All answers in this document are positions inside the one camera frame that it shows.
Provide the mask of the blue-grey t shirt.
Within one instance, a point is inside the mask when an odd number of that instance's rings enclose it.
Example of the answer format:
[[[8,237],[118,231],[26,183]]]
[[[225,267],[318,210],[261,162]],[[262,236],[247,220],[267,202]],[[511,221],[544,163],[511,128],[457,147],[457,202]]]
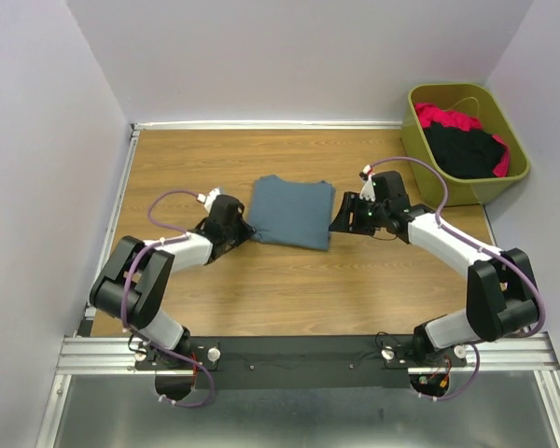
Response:
[[[253,187],[247,222],[253,240],[317,251],[329,250],[329,225],[335,188],[328,182],[286,181],[276,175],[259,178]]]

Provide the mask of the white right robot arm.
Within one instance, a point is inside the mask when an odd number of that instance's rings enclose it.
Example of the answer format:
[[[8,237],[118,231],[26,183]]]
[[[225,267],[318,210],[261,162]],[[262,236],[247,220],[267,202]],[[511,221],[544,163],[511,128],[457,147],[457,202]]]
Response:
[[[537,324],[543,316],[528,256],[469,237],[433,209],[411,204],[400,174],[367,175],[361,192],[347,191],[332,232],[372,236],[385,230],[425,249],[467,282],[464,309],[417,326],[403,351],[421,363],[463,343],[493,342]]]

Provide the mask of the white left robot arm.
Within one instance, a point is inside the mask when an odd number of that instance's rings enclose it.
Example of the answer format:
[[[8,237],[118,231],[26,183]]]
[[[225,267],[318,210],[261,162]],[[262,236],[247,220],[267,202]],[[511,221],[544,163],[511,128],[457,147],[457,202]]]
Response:
[[[190,358],[189,330],[161,308],[171,274],[210,264],[255,233],[238,199],[214,189],[197,200],[208,215],[196,228],[173,238],[120,239],[89,295],[91,306],[120,320],[152,347],[185,359]]]

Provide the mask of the black t shirt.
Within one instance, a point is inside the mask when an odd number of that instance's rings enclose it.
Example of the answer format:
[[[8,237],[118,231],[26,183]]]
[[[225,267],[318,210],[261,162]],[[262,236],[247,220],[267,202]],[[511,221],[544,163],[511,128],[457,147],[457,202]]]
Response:
[[[424,129],[424,135],[435,162],[451,177],[482,179],[508,174],[509,150],[492,134],[434,122]]]

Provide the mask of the red t shirt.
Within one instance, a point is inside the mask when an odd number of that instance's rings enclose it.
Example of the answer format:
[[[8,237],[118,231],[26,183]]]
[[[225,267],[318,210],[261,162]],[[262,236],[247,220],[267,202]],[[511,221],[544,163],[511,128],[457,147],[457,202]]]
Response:
[[[414,105],[414,110],[417,114],[419,123],[423,131],[426,127],[430,126],[434,122],[438,122],[444,127],[456,127],[465,131],[468,131],[470,129],[481,129],[484,131],[481,122],[477,118],[471,117],[462,112],[458,112],[455,110],[443,110],[430,103],[417,103]],[[504,140],[501,137],[496,134],[492,135],[505,144]]]

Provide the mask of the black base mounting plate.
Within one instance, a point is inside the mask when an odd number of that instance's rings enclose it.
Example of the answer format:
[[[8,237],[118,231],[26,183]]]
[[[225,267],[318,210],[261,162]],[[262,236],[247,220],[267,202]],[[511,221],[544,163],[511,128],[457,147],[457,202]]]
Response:
[[[155,375],[159,394],[193,398],[226,390],[413,387],[446,394],[454,368],[466,366],[462,345],[418,356],[413,336],[374,335],[195,337],[183,359],[147,344],[134,367]]]

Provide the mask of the aluminium frame rail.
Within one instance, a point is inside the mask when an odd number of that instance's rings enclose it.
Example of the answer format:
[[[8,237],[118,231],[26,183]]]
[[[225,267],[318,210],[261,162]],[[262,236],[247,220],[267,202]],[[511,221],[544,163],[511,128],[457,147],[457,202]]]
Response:
[[[154,361],[141,362],[133,352],[138,342],[126,338],[71,337],[63,340],[56,373],[58,375],[148,374],[163,371]],[[479,355],[466,349],[466,364],[454,363],[454,371],[558,371],[559,361],[546,333],[523,339],[501,339],[480,343]]]

